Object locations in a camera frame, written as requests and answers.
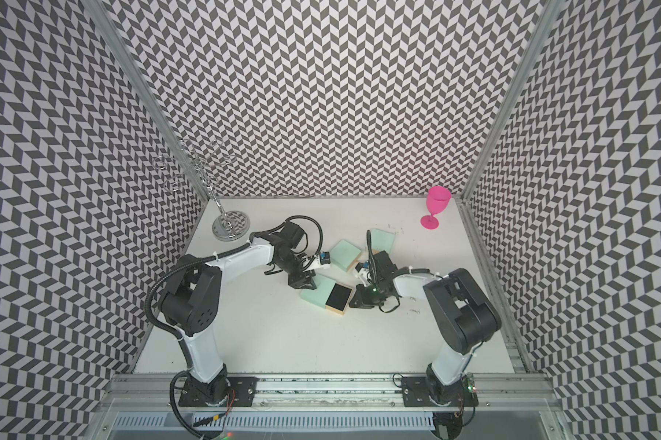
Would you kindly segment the mint drawer-style jewelry box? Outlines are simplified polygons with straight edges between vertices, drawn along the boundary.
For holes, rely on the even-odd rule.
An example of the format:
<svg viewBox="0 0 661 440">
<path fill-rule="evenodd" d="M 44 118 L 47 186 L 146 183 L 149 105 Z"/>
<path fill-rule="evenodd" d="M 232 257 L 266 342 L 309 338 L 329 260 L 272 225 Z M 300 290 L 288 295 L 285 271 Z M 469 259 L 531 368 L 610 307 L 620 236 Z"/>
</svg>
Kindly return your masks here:
<svg viewBox="0 0 661 440">
<path fill-rule="evenodd" d="M 385 230 L 373 228 L 370 230 L 371 234 L 371 249 L 374 254 L 385 251 L 389 254 L 393 248 L 396 240 L 394 233 Z"/>
</svg>

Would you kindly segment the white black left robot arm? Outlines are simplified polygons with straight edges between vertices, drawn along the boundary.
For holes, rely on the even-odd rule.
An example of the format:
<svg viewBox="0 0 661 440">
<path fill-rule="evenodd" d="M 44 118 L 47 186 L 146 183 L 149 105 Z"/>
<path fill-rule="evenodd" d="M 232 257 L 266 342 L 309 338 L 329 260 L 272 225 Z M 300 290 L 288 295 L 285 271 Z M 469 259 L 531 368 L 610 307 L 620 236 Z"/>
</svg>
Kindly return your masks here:
<svg viewBox="0 0 661 440">
<path fill-rule="evenodd" d="M 299 220 L 308 220 L 318 229 L 319 244 L 311 256 L 296 249 L 308 236 L 297 224 Z M 318 221 L 309 216 L 290 216 L 277 227 L 251 234 L 248 242 L 236 249 L 207 258 L 187 255 L 148 294 L 150 300 L 155 294 L 160 295 L 158 308 L 166 321 L 159 321 L 152 313 L 148 318 L 178 339 L 189 375 L 199 383 L 212 384 L 224 370 L 213 335 L 222 286 L 249 271 L 270 266 L 273 273 L 282 271 L 288 275 L 291 288 L 315 290 L 315 271 L 311 266 L 321 256 L 322 245 L 323 232 Z"/>
</svg>

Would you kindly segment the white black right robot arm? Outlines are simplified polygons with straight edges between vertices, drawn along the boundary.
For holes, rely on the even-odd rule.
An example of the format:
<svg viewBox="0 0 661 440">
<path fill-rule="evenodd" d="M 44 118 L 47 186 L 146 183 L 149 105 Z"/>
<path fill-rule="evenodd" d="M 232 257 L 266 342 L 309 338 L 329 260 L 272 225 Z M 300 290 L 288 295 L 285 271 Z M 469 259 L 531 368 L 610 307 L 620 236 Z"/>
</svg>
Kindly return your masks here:
<svg viewBox="0 0 661 440">
<path fill-rule="evenodd" d="M 423 300 L 433 314 L 443 345 L 427 367 L 427 380 L 443 391 L 462 379 L 477 349 L 502 327 L 502 320 L 467 269 L 440 275 L 430 269 L 400 268 L 385 251 L 355 264 L 359 280 L 352 308 L 382 309 L 389 299 Z"/>
</svg>

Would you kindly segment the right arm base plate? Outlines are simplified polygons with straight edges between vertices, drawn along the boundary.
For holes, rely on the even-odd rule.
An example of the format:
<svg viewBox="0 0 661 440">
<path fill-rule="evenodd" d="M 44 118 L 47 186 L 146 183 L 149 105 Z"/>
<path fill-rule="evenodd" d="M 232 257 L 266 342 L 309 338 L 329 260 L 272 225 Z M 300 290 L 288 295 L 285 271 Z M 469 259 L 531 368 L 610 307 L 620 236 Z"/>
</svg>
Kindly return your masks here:
<svg viewBox="0 0 661 440">
<path fill-rule="evenodd" d="M 463 375 L 452 385 L 442 385 L 426 376 L 401 377 L 401 396 L 405 407 L 475 408 L 479 405 L 471 375 Z"/>
</svg>

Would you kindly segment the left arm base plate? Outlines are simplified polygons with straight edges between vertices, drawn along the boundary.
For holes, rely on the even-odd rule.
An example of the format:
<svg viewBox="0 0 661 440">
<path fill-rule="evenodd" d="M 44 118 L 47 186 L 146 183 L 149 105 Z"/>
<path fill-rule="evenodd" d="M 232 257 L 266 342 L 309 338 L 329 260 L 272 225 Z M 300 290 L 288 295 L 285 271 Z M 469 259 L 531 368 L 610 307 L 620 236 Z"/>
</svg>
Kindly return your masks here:
<svg viewBox="0 0 661 440">
<path fill-rule="evenodd" d="M 217 379 L 212 384 L 204 384 L 187 378 L 178 398 L 180 407 L 251 407 L 256 394 L 258 379 L 252 376 Z"/>
</svg>

